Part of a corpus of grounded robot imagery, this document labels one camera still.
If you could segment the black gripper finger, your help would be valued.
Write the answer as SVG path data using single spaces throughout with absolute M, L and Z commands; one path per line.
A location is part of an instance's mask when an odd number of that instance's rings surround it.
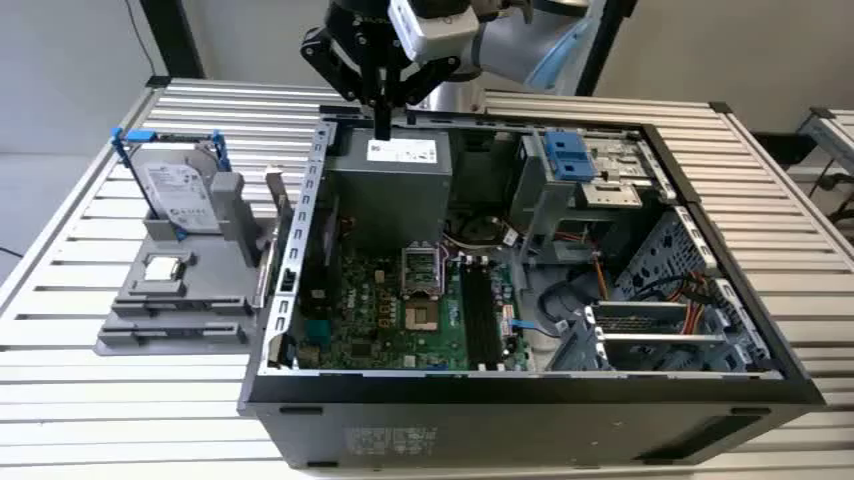
M 396 108 L 418 104 L 461 66 L 461 58 L 449 56 L 428 61 L 409 77 L 402 78 L 404 61 L 386 68 L 385 139 L 392 139 L 392 117 Z
M 381 69 L 372 54 L 369 36 L 357 31 L 341 43 L 326 27 L 308 31 L 301 53 L 341 96 L 358 100 L 373 110 L 374 138 L 386 139 L 386 99 L 382 92 Z

